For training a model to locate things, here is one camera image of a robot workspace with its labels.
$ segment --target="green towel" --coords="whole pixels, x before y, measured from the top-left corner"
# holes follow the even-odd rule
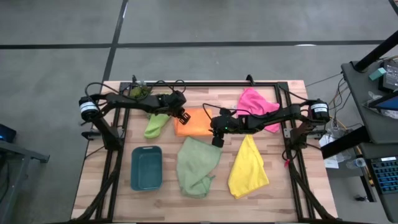
[[[213,177],[208,174],[217,166],[221,148],[187,137],[177,156],[177,177],[181,193],[203,198],[210,190]]]
[[[151,114],[147,129],[145,129],[144,137],[147,139],[156,138],[160,135],[162,127],[170,119],[169,115],[166,114]]]

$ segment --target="wooden tabletop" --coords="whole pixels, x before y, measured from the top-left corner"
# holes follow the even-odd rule
[[[307,97],[304,82],[301,80],[286,81],[290,91],[304,98]],[[119,82],[105,82],[118,89]],[[232,108],[236,106],[244,87],[189,87],[184,95],[187,102],[184,108],[200,108],[202,103]],[[276,102],[273,87],[254,87],[267,101]],[[169,93],[166,87],[154,88],[154,94]],[[292,103],[302,100],[291,96]],[[218,110],[212,110],[218,116]],[[121,110],[120,121],[124,110]],[[106,115],[110,123],[114,113]],[[284,167],[282,152],[284,142],[281,130],[275,134],[267,131],[256,133],[254,142],[264,160],[264,170],[270,184],[251,194],[234,199],[228,188],[228,177],[242,143],[244,135],[227,134],[220,163],[212,171],[214,178],[210,193],[203,199],[184,197],[180,193],[176,175],[177,153],[185,138],[176,137],[173,122],[163,127],[162,134],[155,139],[144,138],[144,130],[148,119],[143,111],[131,110],[126,131],[123,163],[116,198],[114,222],[288,222],[297,221],[289,170]],[[211,144],[212,137],[197,139]],[[308,143],[318,145],[316,140]],[[102,141],[91,141],[87,154],[103,145]],[[159,146],[163,153],[163,184],[159,190],[136,192],[130,188],[131,153],[139,146]],[[318,149],[308,147],[303,151],[305,167],[311,191],[320,203],[333,216],[337,217],[335,203],[331,194],[329,180],[323,163],[322,154]],[[98,193],[103,175],[106,150],[93,154],[84,163],[72,218],[81,215]],[[110,191],[105,200],[108,207]],[[303,193],[300,190],[303,211],[307,217]]]

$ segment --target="small green cloth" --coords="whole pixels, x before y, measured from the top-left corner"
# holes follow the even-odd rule
[[[217,166],[221,148],[187,137],[177,155],[177,177],[181,193],[193,198],[206,197],[213,177],[208,174]]]
[[[152,139],[159,136],[160,132],[162,131],[162,127],[167,123],[169,119],[170,116],[166,114],[151,114],[147,129],[145,129],[144,137],[147,139]]]

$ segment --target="green plastic container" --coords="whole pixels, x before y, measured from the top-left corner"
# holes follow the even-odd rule
[[[137,147],[131,153],[131,188],[157,190],[162,185],[162,150],[159,146]]]

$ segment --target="pink towel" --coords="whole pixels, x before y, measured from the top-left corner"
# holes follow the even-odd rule
[[[247,88],[243,91],[239,99],[237,109],[248,110],[252,114],[263,115],[279,109],[279,104],[270,103],[253,88]],[[238,111],[237,114],[248,114],[248,112]],[[268,125],[265,127],[265,130],[275,133],[279,130],[279,126],[280,124]]]

